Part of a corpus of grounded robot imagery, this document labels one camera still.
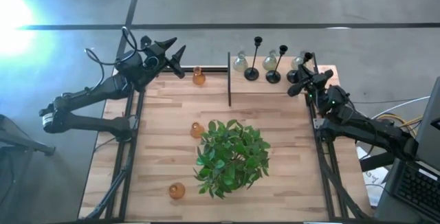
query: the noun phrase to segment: computer monitor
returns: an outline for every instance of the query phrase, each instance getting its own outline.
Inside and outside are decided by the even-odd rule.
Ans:
[[[419,142],[417,156],[420,160],[440,171],[440,77],[437,78],[432,90],[423,119],[417,131]]]

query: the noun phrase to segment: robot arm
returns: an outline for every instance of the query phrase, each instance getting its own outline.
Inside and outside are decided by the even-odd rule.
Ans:
[[[313,74],[304,65],[299,65],[294,79],[296,84],[287,92],[291,97],[298,95],[303,89],[309,94],[313,105],[323,117],[315,123],[321,140],[332,142],[336,137],[345,136],[378,146],[385,149],[387,156],[392,158],[383,162],[385,164],[389,161],[392,163],[395,157],[403,161],[416,160],[418,143],[411,134],[387,120],[372,120],[358,113],[353,106],[349,106],[349,94],[344,89],[339,86],[325,88],[332,76],[331,70]],[[362,169],[365,171],[374,168],[367,166]]]
[[[155,41],[151,43],[149,37],[142,37],[143,49],[133,48],[135,51],[127,52],[123,56],[124,59],[116,59],[114,63],[115,68],[118,70],[116,75],[107,78],[102,84],[93,89],[85,88],[77,93],[64,93],[62,96],[56,97],[47,108],[40,110],[39,115],[43,118],[43,129],[48,133],[62,133],[72,128],[107,131],[116,136],[119,142],[130,140],[133,131],[127,117],[106,120],[78,116],[70,112],[103,100],[127,98],[133,88],[141,92],[167,66],[173,70],[176,76],[183,78],[185,72],[180,67],[179,62],[186,46],[183,46],[176,54],[172,55],[171,59],[165,56],[166,50],[176,40],[177,38],[172,38],[164,42]],[[138,52],[143,52],[146,55],[144,61],[142,61],[142,57]]]

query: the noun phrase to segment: potted plant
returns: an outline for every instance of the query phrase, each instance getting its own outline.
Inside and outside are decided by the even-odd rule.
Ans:
[[[252,184],[263,173],[269,176],[269,158],[266,149],[270,144],[260,136],[259,130],[251,126],[243,127],[236,120],[226,125],[217,120],[209,122],[208,132],[201,134],[203,152],[197,147],[196,164],[203,166],[195,178],[203,183],[200,194],[209,192],[212,198],[217,195],[221,199],[224,192]]]

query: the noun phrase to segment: concrete floor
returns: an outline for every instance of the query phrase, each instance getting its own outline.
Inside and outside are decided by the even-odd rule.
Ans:
[[[15,2],[0,25],[123,25],[131,0],[8,0]],[[145,23],[414,23],[439,22],[440,0],[139,0],[133,24]],[[96,132],[43,131],[38,111],[66,91],[94,85],[100,59],[114,60],[118,30],[13,31],[0,38],[0,113],[34,139],[57,147],[53,157],[35,153],[8,207],[11,223],[53,223],[76,219],[90,166]],[[440,29],[358,30],[154,30],[133,32],[162,40],[176,36],[187,44],[183,65],[224,65],[226,54],[253,51],[263,37],[261,55],[281,44],[288,54],[314,51],[320,64],[338,67],[342,86],[352,100],[380,101],[429,95],[440,72]],[[111,72],[107,67],[106,75]],[[407,120],[423,113],[426,102],[396,111]],[[104,102],[76,111],[100,117]],[[393,104],[358,104],[367,115]]]

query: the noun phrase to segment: paper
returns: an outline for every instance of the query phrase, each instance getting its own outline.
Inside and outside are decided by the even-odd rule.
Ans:
[[[361,147],[356,147],[357,151],[357,157],[360,159],[363,156],[366,155],[366,152]],[[375,184],[385,187],[385,183],[382,183],[385,179],[386,174],[388,173],[388,170],[385,168],[376,168],[375,170],[370,170],[368,172],[364,172],[364,182],[365,184]],[[379,186],[365,186],[366,191],[368,192],[368,198],[370,200],[371,206],[377,206],[380,200],[380,196],[382,195],[382,192],[384,189],[382,189]]]

